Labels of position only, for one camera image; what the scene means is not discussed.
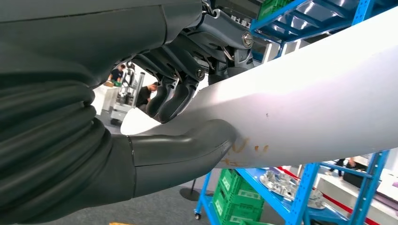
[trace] person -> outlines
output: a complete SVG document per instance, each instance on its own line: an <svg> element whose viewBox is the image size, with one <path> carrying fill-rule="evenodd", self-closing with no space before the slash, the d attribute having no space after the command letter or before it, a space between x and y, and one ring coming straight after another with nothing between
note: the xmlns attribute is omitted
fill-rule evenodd
<svg viewBox="0 0 398 225"><path fill-rule="evenodd" d="M111 74L109 75L109 80L111 81L118 81L123 78L123 70L126 68L124 64L120 64L116 69L112 70Z"/></svg>
<svg viewBox="0 0 398 225"><path fill-rule="evenodd" d="M335 163L335 165L343 166L343 165L344 165L344 160L345 160L345 158L339 159L339 160ZM347 165L346 167L349 168L349 169L355 167L354 157L351 157L351 158L348 160L348 165ZM332 175L332 172L333 172L334 170L335 170L335 169L330 168L329 171L326 172L325 174L331 176L331 175ZM338 176L339 176L340 178L343 177L343 172L342 172L341 170L338 171Z"/></svg>
<svg viewBox="0 0 398 225"><path fill-rule="evenodd" d="M344 160L345 160L345 158L339 159L339 160L335 163L335 165L343 166L343 165L344 165ZM331 168L331 169L329 169L328 172L326 172L326 174L329 175L329 176L331 176L331 175L332 175L332 172L333 172L334 170L335 170L335 169ZM338 171L338 176L339 176L339 177L342 177L342 176L343 176L343 172L342 172L341 170Z"/></svg>
<svg viewBox="0 0 398 225"><path fill-rule="evenodd" d="M146 113L146 105L151 101L151 93L157 91L158 82L144 86L139 90L136 107Z"/></svg>

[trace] bolt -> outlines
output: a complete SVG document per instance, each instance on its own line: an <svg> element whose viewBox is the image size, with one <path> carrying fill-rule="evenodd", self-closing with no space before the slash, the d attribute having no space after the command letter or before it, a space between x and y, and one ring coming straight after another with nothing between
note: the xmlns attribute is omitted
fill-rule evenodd
<svg viewBox="0 0 398 225"><path fill-rule="evenodd" d="M196 70L196 77L200 80L205 77L205 72L203 71L203 69Z"/></svg>
<svg viewBox="0 0 398 225"><path fill-rule="evenodd" d="M249 32L245 32L245 34L243 34L242 41L246 48L250 48L253 45L253 37Z"/></svg>

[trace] green plastic crate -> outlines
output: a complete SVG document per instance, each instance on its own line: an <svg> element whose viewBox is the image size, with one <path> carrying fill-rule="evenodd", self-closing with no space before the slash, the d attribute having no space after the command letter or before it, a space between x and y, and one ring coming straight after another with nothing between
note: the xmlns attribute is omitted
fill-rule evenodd
<svg viewBox="0 0 398 225"><path fill-rule="evenodd" d="M262 208L264 199L235 170L224 169L214 193L223 192L225 199L233 204Z"/></svg>
<svg viewBox="0 0 398 225"><path fill-rule="evenodd" d="M274 225L274 224L267 224L262 222L253 222L253 221L240 221L239 225Z"/></svg>
<svg viewBox="0 0 398 225"><path fill-rule="evenodd" d="M241 221L258 221L262 207L233 204L225 199L223 192L214 193L213 205L221 225L239 225Z"/></svg>
<svg viewBox="0 0 398 225"><path fill-rule="evenodd" d="M257 20L262 20L268 15L274 13L278 9L286 6L292 0L268 0L262 3Z"/></svg>

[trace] blue shelving rack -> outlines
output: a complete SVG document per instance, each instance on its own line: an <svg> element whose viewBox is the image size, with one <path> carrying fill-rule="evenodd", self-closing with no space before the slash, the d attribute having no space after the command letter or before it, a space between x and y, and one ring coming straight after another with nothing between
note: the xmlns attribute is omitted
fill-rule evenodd
<svg viewBox="0 0 398 225"><path fill-rule="evenodd" d="M307 164L301 177L301 182L294 201L287 200L280 195L269 191L261 182L260 176L265 173L264 169L236 169L236 171L265 199L265 201L285 220L286 225L299 225L301 221L309 225L312 219L332 222L338 225L362 225L365 222L366 214L376 192L377 183L387 161L389 150L377 152L372 156L368 165L367 172L358 172L345 167L330 165L327 163ZM361 185L355 208L350 219L333 210L329 205L323 210L311 209L307 207L309 195L311 193L315 177L320 166L327 166L353 173L364 177ZM211 172L207 174L205 182L200 192L197 207L195 209L196 219L200 219L202 207L212 225L220 225L216 211L212 203L212 197L206 195L206 189L210 180Z"/></svg>
<svg viewBox="0 0 398 225"><path fill-rule="evenodd" d="M252 21L251 32L254 36L278 43L277 57L282 55L286 43L314 37L323 33L333 34L346 27L360 23L374 15L397 6L396 0L295 0L277 10L261 21ZM257 192L284 218L286 225L299 225L302 221L309 225L311 219L333 222L338 225L362 225L375 194L377 183L387 160L389 150L375 153L370 160L367 172L357 172L326 163L307 164L302 175L294 201L288 201L270 192L259 181L263 169L237 169L238 173L253 186ZM324 210L309 209L306 204L311 193L314 179L320 166L339 169L364 177L360 194L350 219L331 207ZM195 209L196 219L200 219L202 207L212 225L220 225L214 210L212 197L206 196L211 173L206 176Z"/></svg>
<svg viewBox="0 0 398 225"><path fill-rule="evenodd" d="M252 34L279 44L276 58L285 44L334 34L397 6L396 0L295 0L261 21L253 20ZM254 55L259 60L262 55Z"/></svg>

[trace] gray carpet floor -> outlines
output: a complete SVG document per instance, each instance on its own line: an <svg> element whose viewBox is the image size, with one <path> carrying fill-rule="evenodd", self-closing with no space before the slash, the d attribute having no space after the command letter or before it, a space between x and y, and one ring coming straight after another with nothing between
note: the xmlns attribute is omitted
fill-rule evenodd
<svg viewBox="0 0 398 225"><path fill-rule="evenodd" d="M180 187L173 187L125 202L88 208L41 225L209 225L206 213L196 220L196 202L182 198Z"/></svg>
<svg viewBox="0 0 398 225"><path fill-rule="evenodd" d="M102 110L101 115L96 115L95 117L99 119L112 134L120 135L120 127L114 126L110 123L111 112L112 107L109 109L109 111Z"/></svg>

